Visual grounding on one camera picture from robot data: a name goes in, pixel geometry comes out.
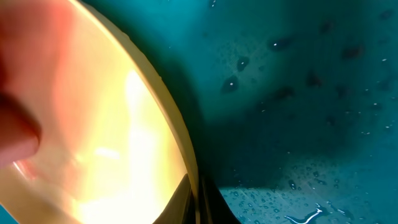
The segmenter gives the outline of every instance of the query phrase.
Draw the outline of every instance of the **wet surface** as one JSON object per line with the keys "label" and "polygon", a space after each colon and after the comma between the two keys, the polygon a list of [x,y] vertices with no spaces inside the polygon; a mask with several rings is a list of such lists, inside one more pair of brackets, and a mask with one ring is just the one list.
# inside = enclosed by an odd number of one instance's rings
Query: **wet surface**
{"label": "wet surface", "polygon": [[396,223],[396,2],[87,1],[158,71],[242,223],[316,203],[317,224]]}

